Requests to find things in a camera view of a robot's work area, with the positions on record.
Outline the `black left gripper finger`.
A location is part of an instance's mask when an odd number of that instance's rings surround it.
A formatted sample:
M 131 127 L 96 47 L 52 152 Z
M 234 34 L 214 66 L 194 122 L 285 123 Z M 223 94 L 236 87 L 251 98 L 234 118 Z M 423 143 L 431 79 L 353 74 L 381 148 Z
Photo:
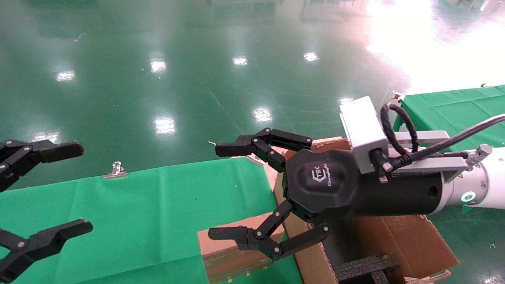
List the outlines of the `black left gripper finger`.
M 55 144 L 50 140 L 22 142 L 7 140 L 0 145 L 0 192 L 5 192 L 40 163 L 54 163 L 82 156 L 78 141 Z
M 7 230 L 0 230 L 0 244 L 9 253 L 0 261 L 2 283 L 14 282 L 35 262 L 59 254 L 65 243 L 72 238 L 92 232 L 93 225 L 79 218 L 39 231 L 23 238 Z

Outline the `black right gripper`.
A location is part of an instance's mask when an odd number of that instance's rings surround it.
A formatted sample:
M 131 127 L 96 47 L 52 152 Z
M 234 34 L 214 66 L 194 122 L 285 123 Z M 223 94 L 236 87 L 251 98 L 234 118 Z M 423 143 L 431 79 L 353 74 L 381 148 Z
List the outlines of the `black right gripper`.
M 246 226 L 210 228 L 212 240 L 233 240 L 239 250 L 258 250 L 273 261 L 294 255 L 326 239 L 326 223 L 280 243 L 271 237 L 291 212 L 305 222 L 351 217 L 427 215 L 442 198 L 440 173 L 399 174 L 381 183 L 375 173 L 361 174 L 350 150 L 310 151 L 310 137 L 264 128 L 215 145 L 219 157 L 256 155 L 284 172 L 283 201 L 256 229 Z M 287 159 L 273 147 L 295 151 Z

